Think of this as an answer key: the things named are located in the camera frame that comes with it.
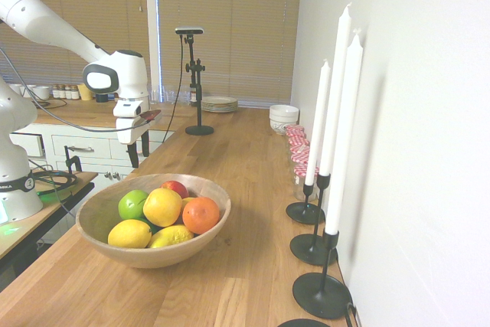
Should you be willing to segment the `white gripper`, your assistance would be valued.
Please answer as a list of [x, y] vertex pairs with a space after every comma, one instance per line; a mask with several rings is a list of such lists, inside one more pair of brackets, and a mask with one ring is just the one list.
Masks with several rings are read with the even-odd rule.
[[149, 131], [146, 119], [142, 113], [149, 111], [148, 99], [119, 99], [113, 109], [116, 117], [116, 130], [118, 140], [127, 145], [127, 153], [133, 168], [139, 167], [139, 157], [136, 140], [141, 136], [141, 153], [149, 157]]

